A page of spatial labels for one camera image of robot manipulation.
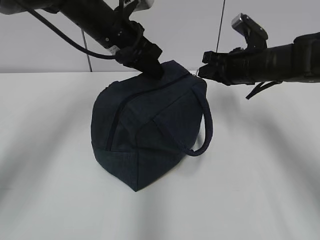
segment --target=white table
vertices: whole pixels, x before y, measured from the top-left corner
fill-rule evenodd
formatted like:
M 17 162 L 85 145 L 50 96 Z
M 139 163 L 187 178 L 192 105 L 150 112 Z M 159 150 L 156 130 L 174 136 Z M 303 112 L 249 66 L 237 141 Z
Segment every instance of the white table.
M 320 84 L 208 81 L 209 150 L 136 193 L 90 139 L 99 92 L 136 74 L 0 75 L 1 240 L 320 239 Z

